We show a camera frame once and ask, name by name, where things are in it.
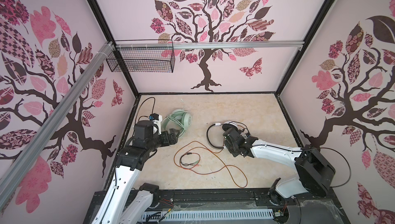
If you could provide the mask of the white black headphones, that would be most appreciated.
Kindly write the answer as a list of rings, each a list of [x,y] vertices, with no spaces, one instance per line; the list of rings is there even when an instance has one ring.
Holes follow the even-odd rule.
[[[211,125],[207,128],[207,130],[206,130],[206,140],[207,140],[207,142],[208,142],[208,144],[209,144],[209,146],[210,146],[211,148],[219,149],[219,150],[221,150],[221,149],[224,148],[225,142],[223,142],[223,145],[222,145],[222,146],[216,146],[216,145],[214,145],[214,144],[211,142],[211,140],[210,140],[210,138],[209,138],[209,133],[210,133],[210,130],[211,130],[213,127],[221,127],[222,133],[227,132],[229,129],[235,130],[235,131],[237,131],[237,132],[240,131],[241,133],[243,133],[245,130],[246,130],[247,132],[250,132],[249,129],[248,129],[248,127],[247,127],[244,123],[241,123],[241,122],[238,122],[238,121],[226,121],[226,122],[224,122],[224,123],[216,122],[216,123],[211,124]]]

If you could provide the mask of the mint green headphones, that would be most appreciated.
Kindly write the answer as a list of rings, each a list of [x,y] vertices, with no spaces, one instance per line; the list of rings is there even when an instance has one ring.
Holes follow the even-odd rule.
[[[176,109],[163,119],[162,130],[166,130],[169,123],[173,123],[180,128],[179,138],[181,138],[192,124],[192,115],[183,109]]]

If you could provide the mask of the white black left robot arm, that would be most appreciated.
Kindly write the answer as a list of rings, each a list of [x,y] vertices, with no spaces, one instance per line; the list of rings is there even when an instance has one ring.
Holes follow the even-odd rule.
[[[137,122],[131,143],[117,157],[113,179],[93,224],[135,224],[141,219],[154,203],[158,186],[142,187],[131,204],[126,205],[132,188],[154,151],[175,145],[179,136],[180,131],[174,128],[162,131],[160,121]]]

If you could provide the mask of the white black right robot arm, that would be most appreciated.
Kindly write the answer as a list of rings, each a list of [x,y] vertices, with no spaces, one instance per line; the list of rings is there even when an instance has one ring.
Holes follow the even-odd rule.
[[[296,171],[288,178],[278,178],[268,190],[267,198],[274,205],[304,193],[326,197],[335,169],[321,152],[310,146],[286,147],[266,142],[249,133],[244,134],[232,123],[222,125],[224,145],[235,157],[271,160]]]

